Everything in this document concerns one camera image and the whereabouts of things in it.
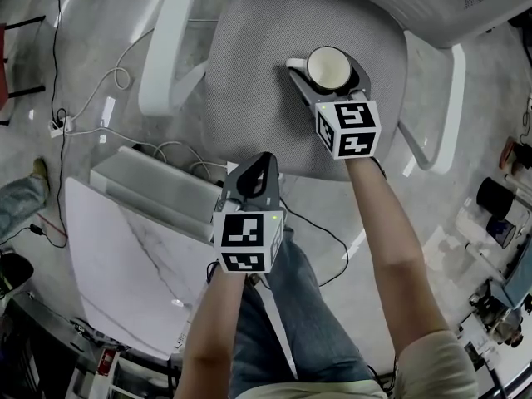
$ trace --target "gray floor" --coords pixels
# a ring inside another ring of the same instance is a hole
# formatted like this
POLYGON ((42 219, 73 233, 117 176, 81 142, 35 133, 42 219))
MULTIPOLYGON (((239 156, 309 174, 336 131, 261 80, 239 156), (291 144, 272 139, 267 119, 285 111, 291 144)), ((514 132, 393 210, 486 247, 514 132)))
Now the gray floor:
MULTIPOLYGON (((224 0, 199 0, 192 17, 215 19, 224 0)), ((153 26, 146 17, 154 0, 70 0, 64 9, 58 34, 57 58, 60 76, 56 108, 77 113, 101 76, 144 31, 153 26)), ((58 188, 61 139, 51 140, 47 131, 52 97, 52 39, 57 18, 56 0, 0 0, 3 22, 47 15, 40 26, 7 33, 5 57, 12 90, 39 82, 47 91, 9 101, 0 120, 0 183, 5 184, 28 173, 32 160, 42 155, 49 166, 52 193, 58 188)), ((202 61, 209 52, 214 22, 191 22, 180 58, 179 73, 202 61)), ((138 108, 139 79, 149 45, 140 42, 123 61, 134 82, 130 90, 119 91, 108 77, 95 99, 77 123, 79 129, 93 129, 102 123, 104 108, 114 104, 109 127, 137 140, 159 144, 165 140, 186 140, 207 160, 216 161, 201 145, 200 112, 202 87, 175 117, 147 118, 138 108)), ((401 117, 414 126, 421 142, 432 152, 436 133, 445 111, 450 78, 449 59, 414 37, 409 42, 409 78, 401 117)), ((463 43, 467 57, 467 78, 461 130, 454 165, 446 175, 426 173, 414 164, 401 135, 396 135, 390 155, 384 161, 388 179, 411 218, 424 244, 431 285, 438 303, 451 324, 467 313, 467 298, 487 276, 484 269, 465 252, 472 242, 494 264, 504 267, 510 251, 501 251, 481 226, 489 216, 475 204, 475 192, 486 176, 502 179, 497 169, 499 153, 508 135, 521 130, 521 114, 529 94, 530 69, 516 31, 508 25, 496 28, 463 43)), ((65 151, 64 177, 87 180, 89 169, 125 144, 105 132, 71 138, 65 151)), ((186 167, 194 161, 187 150, 168 149, 170 163, 186 167)), ((213 169, 216 176, 223 173, 213 169)), ((325 300, 378 371, 391 368, 393 351, 382 316, 372 265, 362 223, 357 215, 348 184, 285 176, 283 195, 293 210, 329 228, 353 246, 354 255, 346 273, 323 288, 325 300)), ((58 223, 53 199, 42 215, 58 223)), ((512 210, 513 220, 522 224, 522 209, 512 210)), ((34 218, 32 222, 40 224, 34 218)), ((299 219, 288 222, 297 230, 296 240, 308 253, 318 278, 324 280, 345 264, 342 248, 326 234, 299 219)), ((56 242, 61 236, 48 230, 56 242)), ((67 249, 57 250, 42 238, 21 234, 13 241, 16 250, 35 265, 33 287, 51 307, 66 316, 82 315, 67 249)), ((280 326, 267 292, 264 297, 276 328, 280 326)))

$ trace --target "white mug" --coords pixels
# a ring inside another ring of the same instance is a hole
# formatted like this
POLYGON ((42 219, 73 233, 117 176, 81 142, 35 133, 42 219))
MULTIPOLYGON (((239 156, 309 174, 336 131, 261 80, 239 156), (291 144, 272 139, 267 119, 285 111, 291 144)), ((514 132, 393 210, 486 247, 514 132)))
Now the white mug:
POLYGON ((307 59, 288 59, 286 66, 302 72, 307 79, 326 90, 345 86, 351 77, 349 60, 336 47, 318 47, 307 59))

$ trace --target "person's right arm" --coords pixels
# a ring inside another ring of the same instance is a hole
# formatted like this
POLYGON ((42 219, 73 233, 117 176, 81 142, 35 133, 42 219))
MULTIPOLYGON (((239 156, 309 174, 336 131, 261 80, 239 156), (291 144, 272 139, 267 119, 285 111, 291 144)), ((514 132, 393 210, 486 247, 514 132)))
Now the person's right arm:
POLYGON ((427 334, 448 330, 432 295, 421 245, 377 164, 348 160, 377 289, 396 355, 427 334))

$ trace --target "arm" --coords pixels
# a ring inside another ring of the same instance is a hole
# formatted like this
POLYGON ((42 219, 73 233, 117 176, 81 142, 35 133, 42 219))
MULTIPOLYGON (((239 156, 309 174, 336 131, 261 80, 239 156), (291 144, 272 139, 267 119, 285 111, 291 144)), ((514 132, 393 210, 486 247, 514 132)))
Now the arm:
POLYGON ((396 355, 430 333, 448 330, 426 277, 421 245, 397 197, 369 158, 347 170, 372 253, 377 289, 396 355))
POLYGON ((176 399, 226 399, 245 275, 217 268, 190 326, 176 399))

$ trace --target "white box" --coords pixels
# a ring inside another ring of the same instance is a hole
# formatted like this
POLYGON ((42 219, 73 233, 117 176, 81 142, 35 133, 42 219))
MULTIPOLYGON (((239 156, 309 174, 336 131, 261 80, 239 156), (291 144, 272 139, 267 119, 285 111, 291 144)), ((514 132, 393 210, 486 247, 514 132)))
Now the white box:
POLYGON ((316 132, 334 160, 375 154, 381 135, 375 101, 319 103, 315 115, 316 132))
POLYGON ((224 272, 269 273, 283 240, 283 211, 214 213, 214 249, 224 272))

